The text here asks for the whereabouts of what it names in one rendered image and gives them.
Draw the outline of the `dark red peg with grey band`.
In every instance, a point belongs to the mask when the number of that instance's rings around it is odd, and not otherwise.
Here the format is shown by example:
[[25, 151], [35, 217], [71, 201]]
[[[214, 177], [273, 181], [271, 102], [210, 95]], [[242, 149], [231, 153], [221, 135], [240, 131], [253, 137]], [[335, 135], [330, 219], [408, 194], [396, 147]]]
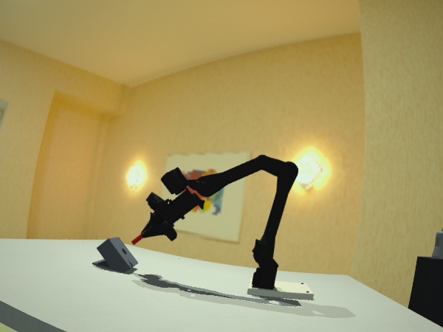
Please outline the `dark red peg with grey band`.
[[136, 244], [138, 241], [142, 240], [142, 236], [141, 236], [142, 234], [143, 234], [143, 233], [141, 233], [140, 236], [137, 236], [137, 237], [132, 241], [132, 243], [133, 243], [133, 244]]

